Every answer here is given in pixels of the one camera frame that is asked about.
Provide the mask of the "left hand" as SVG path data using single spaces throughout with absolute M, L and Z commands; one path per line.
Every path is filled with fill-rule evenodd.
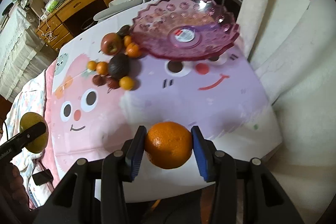
M 12 163 L 1 166 L 1 212 L 6 223 L 26 223 L 30 213 L 23 179 Z

